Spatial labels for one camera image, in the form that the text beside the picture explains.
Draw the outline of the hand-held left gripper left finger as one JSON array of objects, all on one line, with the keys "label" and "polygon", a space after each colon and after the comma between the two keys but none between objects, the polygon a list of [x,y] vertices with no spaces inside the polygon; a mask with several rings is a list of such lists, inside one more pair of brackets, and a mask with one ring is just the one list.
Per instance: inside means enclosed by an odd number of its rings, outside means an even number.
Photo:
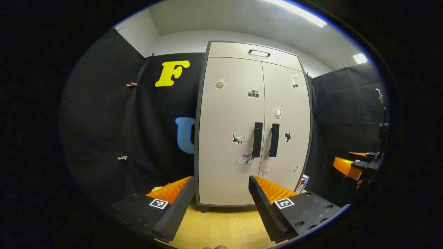
[{"label": "hand-held left gripper left finger", "polygon": [[195,194],[189,176],[148,194],[125,197],[104,212],[127,230],[147,239],[172,241]]}]

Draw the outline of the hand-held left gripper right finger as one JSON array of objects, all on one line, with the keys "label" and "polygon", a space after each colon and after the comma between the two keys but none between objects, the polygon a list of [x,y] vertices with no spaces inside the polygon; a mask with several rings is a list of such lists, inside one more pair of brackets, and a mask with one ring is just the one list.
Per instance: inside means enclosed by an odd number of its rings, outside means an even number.
[{"label": "hand-held left gripper right finger", "polygon": [[297,194],[256,175],[248,189],[271,241],[297,241],[334,222],[351,207],[336,205],[312,191]]}]

